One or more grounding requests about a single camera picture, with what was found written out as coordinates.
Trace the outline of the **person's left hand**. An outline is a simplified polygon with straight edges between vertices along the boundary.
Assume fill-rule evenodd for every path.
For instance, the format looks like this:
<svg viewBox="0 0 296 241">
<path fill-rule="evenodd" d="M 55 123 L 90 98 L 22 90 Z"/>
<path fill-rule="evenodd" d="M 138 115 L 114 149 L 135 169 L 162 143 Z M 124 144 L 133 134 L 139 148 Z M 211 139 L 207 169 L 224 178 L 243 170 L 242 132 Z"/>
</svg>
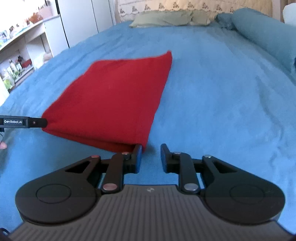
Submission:
<svg viewBox="0 0 296 241">
<path fill-rule="evenodd" d="M 0 143 L 0 149 L 1 149 L 1 150 L 4 150 L 4 149 L 6 149 L 6 148 L 7 148 L 7 144 L 4 143 L 4 142 L 1 142 L 1 143 Z"/>
</svg>

